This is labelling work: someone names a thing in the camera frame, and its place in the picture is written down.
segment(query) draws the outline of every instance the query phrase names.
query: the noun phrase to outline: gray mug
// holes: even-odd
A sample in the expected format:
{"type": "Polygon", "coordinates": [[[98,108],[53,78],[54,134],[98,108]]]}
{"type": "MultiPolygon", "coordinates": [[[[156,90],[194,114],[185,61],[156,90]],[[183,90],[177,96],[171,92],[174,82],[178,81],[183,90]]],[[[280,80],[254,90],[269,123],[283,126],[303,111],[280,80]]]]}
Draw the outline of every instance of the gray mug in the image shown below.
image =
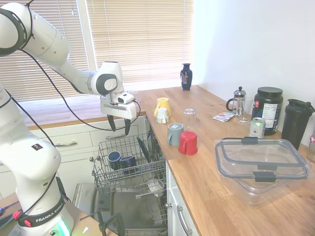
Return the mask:
{"type": "Polygon", "coordinates": [[[179,123],[172,123],[167,130],[167,143],[172,146],[179,146],[179,136],[184,131],[184,126],[179,123]]]}

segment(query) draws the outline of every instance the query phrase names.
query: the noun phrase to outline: vase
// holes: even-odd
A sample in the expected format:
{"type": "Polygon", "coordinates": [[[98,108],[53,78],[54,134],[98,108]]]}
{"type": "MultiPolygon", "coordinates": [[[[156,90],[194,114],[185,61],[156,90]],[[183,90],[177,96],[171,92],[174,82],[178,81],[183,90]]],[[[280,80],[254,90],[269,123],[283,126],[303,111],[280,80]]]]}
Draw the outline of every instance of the vase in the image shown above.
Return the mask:
{"type": "Polygon", "coordinates": [[[183,64],[183,69],[181,71],[182,88],[184,91],[189,91],[192,81],[192,71],[189,68],[189,63],[183,64]]]}

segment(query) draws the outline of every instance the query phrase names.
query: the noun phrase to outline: green light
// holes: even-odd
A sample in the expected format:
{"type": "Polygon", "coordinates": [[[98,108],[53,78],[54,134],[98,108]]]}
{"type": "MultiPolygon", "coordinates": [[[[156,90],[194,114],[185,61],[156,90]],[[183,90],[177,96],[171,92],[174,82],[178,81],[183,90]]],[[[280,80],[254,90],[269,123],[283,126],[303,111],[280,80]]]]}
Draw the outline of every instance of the green light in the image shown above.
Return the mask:
{"type": "Polygon", "coordinates": [[[63,236],[70,236],[70,232],[63,220],[58,222],[58,226],[63,236]]]}

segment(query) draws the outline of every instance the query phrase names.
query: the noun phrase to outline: mug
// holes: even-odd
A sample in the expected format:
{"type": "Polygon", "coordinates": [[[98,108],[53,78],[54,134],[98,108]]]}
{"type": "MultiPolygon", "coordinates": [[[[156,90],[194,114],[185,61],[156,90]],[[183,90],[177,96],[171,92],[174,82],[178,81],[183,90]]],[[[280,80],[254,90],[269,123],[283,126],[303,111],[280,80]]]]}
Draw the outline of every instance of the mug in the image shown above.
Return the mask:
{"type": "Polygon", "coordinates": [[[127,156],[120,159],[120,164],[123,169],[128,169],[124,171],[125,175],[133,174],[135,172],[135,168],[132,167],[137,166],[136,158],[134,156],[127,156]]]}
{"type": "Polygon", "coordinates": [[[159,108],[157,110],[157,123],[166,124],[169,122],[168,112],[166,108],[159,108]]]}
{"type": "Polygon", "coordinates": [[[197,135],[191,131],[185,131],[180,135],[178,151],[181,154],[194,155],[198,152],[197,135]]]}
{"type": "Polygon", "coordinates": [[[111,153],[108,154],[108,163],[110,168],[112,168],[114,171],[119,170],[121,168],[120,166],[120,159],[121,159],[121,154],[118,151],[112,151],[111,153]]]}
{"type": "Polygon", "coordinates": [[[167,143],[172,146],[179,146],[179,136],[184,131],[184,126],[179,123],[172,123],[167,130],[167,143]]]}
{"type": "Polygon", "coordinates": [[[159,108],[166,108],[168,112],[168,116],[172,116],[172,111],[171,111],[171,106],[169,105],[169,99],[167,97],[160,97],[157,99],[157,107],[156,110],[154,111],[154,116],[157,117],[158,109],[159,108]]]}

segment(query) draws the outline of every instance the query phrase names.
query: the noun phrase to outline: dishwasher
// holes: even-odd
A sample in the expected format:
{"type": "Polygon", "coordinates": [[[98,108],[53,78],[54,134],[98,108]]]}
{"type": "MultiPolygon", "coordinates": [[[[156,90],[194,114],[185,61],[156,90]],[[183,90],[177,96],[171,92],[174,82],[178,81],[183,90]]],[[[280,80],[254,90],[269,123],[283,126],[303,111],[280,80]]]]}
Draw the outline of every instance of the dishwasher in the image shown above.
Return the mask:
{"type": "MultiPolygon", "coordinates": [[[[104,221],[120,213],[126,236],[167,235],[166,164],[152,131],[101,142],[92,176],[94,183],[77,185],[76,207],[88,215],[101,210],[104,221]],[[134,156],[133,162],[113,170],[108,160],[113,151],[134,156]]],[[[114,225],[109,229],[117,233],[114,225]]]]}

